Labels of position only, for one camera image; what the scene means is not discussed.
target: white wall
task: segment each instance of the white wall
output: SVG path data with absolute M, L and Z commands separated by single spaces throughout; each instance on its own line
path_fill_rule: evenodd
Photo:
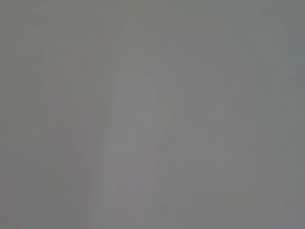
M 68 3 L 1 15 L 3 228 L 304 227 L 302 1 Z

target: gray wall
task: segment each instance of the gray wall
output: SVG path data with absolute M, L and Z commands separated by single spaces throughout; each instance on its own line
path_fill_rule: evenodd
M 305 226 L 302 1 L 3 5 L 1 228 Z

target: gray surface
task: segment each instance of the gray surface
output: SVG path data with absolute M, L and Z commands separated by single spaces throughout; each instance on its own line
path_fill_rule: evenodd
M 302 1 L 15 2 L 1 228 L 304 228 Z

